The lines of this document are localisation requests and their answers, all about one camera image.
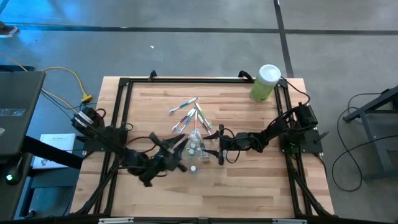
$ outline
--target yellow cable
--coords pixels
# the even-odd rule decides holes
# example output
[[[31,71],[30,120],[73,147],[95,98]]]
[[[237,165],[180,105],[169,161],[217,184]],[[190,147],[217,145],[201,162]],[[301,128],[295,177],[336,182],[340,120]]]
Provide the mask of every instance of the yellow cable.
[[[69,68],[64,68],[64,67],[49,67],[49,68],[43,69],[43,72],[45,72],[45,71],[47,71],[47,70],[53,70],[53,69],[62,69],[62,70],[66,70],[66,71],[68,71],[68,72],[74,74],[74,75],[76,76],[77,81],[79,82],[80,89],[81,89],[81,92],[83,93],[83,96],[87,95],[86,92],[85,92],[84,89],[83,89],[83,85],[81,84],[81,80],[80,80],[80,78],[79,78],[79,76],[77,75],[76,72],[70,70]]]
[[[0,54],[2,54],[3,56],[5,56],[8,60],[14,62],[16,65],[20,66],[21,69],[23,69],[25,72],[27,72],[26,68],[24,68],[19,62],[17,62],[15,59],[13,59],[12,57],[6,55],[3,52],[0,52]]]
[[[67,105],[70,109],[72,109],[75,113],[77,113],[77,110],[75,110],[72,106],[70,106],[70,104],[68,102],[66,102],[65,100],[63,100],[62,98],[60,98],[59,96],[45,90],[44,88],[42,88],[42,91],[45,92],[46,94],[55,97],[56,99],[60,100],[62,103],[65,103],[65,105]]]
[[[23,71],[27,72],[26,68],[23,67],[17,60],[13,59],[12,57],[8,56],[7,54],[5,54],[5,53],[3,53],[3,52],[0,52],[0,54],[3,55],[3,56],[5,56],[5,57],[6,57],[7,59],[9,59],[10,61],[14,62],[16,65],[20,66],[21,69],[23,69]],[[73,74],[75,74],[75,76],[77,77],[77,79],[78,79],[78,81],[79,81],[81,90],[82,90],[82,92],[83,92],[83,99],[84,99],[84,96],[87,96],[87,94],[84,92],[83,86],[81,85],[81,81],[80,81],[78,75],[77,75],[74,71],[69,70],[69,69],[67,69],[67,68],[63,68],[63,67],[50,67],[50,68],[46,68],[46,69],[43,70],[43,71],[50,70],[50,69],[56,69],[56,68],[64,69],[64,70],[67,70],[67,71],[72,72]],[[65,103],[70,109],[72,109],[75,113],[77,113],[77,110],[75,110],[68,102],[66,102],[65,100],[63,100],[63,99],[60,98],[59,96],[57,96],[57,95],[55,95],[55,94],[53,94],[53,93],[51,93],[51,92],[45,90],[44,88],[42,88],[42,90],[43,90],[43,92],[45,92],[46,94],[49,94],[50,96],[55,97],[56,99],[60,100],[62,103]]]

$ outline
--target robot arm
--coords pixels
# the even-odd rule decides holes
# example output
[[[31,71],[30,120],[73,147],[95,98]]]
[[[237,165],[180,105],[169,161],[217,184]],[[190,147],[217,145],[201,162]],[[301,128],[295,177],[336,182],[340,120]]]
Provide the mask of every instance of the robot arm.
[[[152,186],[150,181],[159,172],[174,171],[176,168],[187,171],[180,163],[182,151],[188,142],[184,134],[161,141],[151,133],[148,138],[159,146],[159,150],[154,156],[148,157],[143,152],[128,149],[125,146],[128,130],[105,126],[103,117],[93,108],[85,108],[75,114],[72,126],[88,137],[85,141],[86,151],[116,153],[119,157],[118,169],[127,169],[130,174],[138,176],[146,187]]]
[[[293,121],[293,127],[289,126],[290,121]],[[311,106],[299,103],[297,107],[286,111],[282,116],[278,116],[276,119],[274,119],[268,125],[268,127],[260,133],[238,133],[236,136],[230,137],[224,135],[225,130],[230,130],[224,128],[224,126],[220,124],[219,131],[204,138],[219,138],[219,150],[206,150],[206,152],[216,156],[218,158],[218,164],[223,165],[223,151],[248,151],[253,149],[262,153],[269,141],[280,134],[286,134],[284,136],[284,141],[288,142],[289,144],[299,145],[306,141],[305,133],[315,128],[317,124],[318,121]]]

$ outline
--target toothbrush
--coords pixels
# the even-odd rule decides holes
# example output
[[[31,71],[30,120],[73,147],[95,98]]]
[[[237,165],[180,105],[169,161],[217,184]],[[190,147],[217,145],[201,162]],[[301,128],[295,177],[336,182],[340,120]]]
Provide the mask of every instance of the toothbrush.
[[[210,130],[207,128],[207,126],[206,126],[205,122],[203,121],[203,119],[201,118],[201,116],[198,116],[198,117],[199,117],[199,121],[201,122],[201,124],[203,124],[203,126],[205,127],[207,133],[209,133],[209,135],[211,135]]]
[[[180,128],[180,129],[178,130],[178,134],[181,134],[181,132],[184,130],[184,128],[187,127],[187,125],[188,125],[188,123],[190,122],[190,120],[191,120],[191,118],[192,118],[193,115],[194,115],[194,113],[192,113],[192,114],[188,117],[187,121],[186,121],[185,124],[184,124],[184,127]]]
[[[205,116],[205,114],[203,113],[203,110],[200,109],[199,104],[195,102],[195,105],[197,106],[197,108],[198,108],[198,110],[199,110],[199,112],[200,112],[200,115],[201,115],[201,117],[203,118],[203,120],[205,121],[205,123],[207,124],[207,126],[208,126],[210,129],[213,128],[213,125],[211,125],[211,123],[209,123],[209,122],[206,120],[206,116]]]
[[[174,130],[177,128],[177,126],[180,125],[180,124],[182,123],[182,121],[184,121],[187,117],[189,117],[189,116],[191,115],[191,113],[194,112],[194,110],[195,110],[195,109],[192,108],[192,109],[187,113],[187,115],[185,115],[185,116],[181,119],[181,121],[178,122],[178,123],[172,128],[172,131],[174,131]]]
[[[195,110],[195,130],[198,128],[198,110]]]
[[[171,110],[169,111],[169,113],[174,113],[176,110],[178,110],[178,109],[180,109],[180,108],[183,108],[184,106],[187,106],[187,105],[190,104],[190,103],[195,102],[197,99],[198,99],[197,97],[194,98],[194,99],[191,99],[191,100],[189,100],[188,102],[185,102],[185,103],[181,104],[179,107],[174,108],[174,109],[171,109]]]

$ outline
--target plastic container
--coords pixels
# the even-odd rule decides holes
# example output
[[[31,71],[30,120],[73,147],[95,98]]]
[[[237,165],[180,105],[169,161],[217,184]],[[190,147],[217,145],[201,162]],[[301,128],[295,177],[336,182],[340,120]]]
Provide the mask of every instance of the plastic container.
[[[190,166],[190,167],[189,167],[189,171],[190,171],[192,174],[198,174],[198,169],[197,169],[196,166]]]
[[[199,129],[192,131],[188,136],[188,142],[182,152],[182,160],[184,165],[188,167],[194,166],[195,170],[191,171],[195,173],[198,168],[200,168],[201,164],[210,163],[210,155],[203,151],[205,149],[205,144],[201,138]]]
[[[258,102],[268,99],[279,79],[279,68],[275,65],[263,65],[250,92],[251,98]]]

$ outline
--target desk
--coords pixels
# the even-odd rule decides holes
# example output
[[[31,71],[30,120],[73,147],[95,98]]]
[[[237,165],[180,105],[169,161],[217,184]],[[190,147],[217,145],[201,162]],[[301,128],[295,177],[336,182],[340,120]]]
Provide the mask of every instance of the desk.
[[[120,77],[104,77],[97,108],[107,111],[105,123],[111,122],[114,101]],[[302,79],[289,80],[299,90],[305,91]],[[220,123],[235,133],[260,131],[276,116],[275,96],[262,103],[253,101],[248,84],[219,83],[135,83],[132,89],[128,123],[134,125],[129,133],[132,139],[148,136],[150,132],[162,138],[173,136],[171,127],[193,106],[186,106],[173,115],[169,110],[193,97],[205,112],[214,131]],[[292,105],[306,97],[289,88]],[[123,108],[119,110],[121,119]],[[186,133],[193,130],[193,122]],[[128,145],[133,149],[148,149],[146,139]],[[230,152],[230,160],[236,154]],[[100,179],[104,153],[94,152],[81,166],[71,212],[77,211],[93,193]],[[330,193],[323,166],[311,154],[303,155],[307,184],[318,201],[333,213]],[[169,172],[167,177],[155,178],[153,187],[143,184],[120,170],[116,182],[112,216],[132,217],[213,217],[213,218],[290,218],[294,217],[290,196],[285,157],[279,150],[277,138],[272,140],[262,154],[256,151],[241,152],[235,164],[219,166],[216,158],[210,164],[199,164],[198,174]],[[106,204],[108,189],[104,191],[102,209]],[[298,192],[300,208],[304,210],[302,194]]]

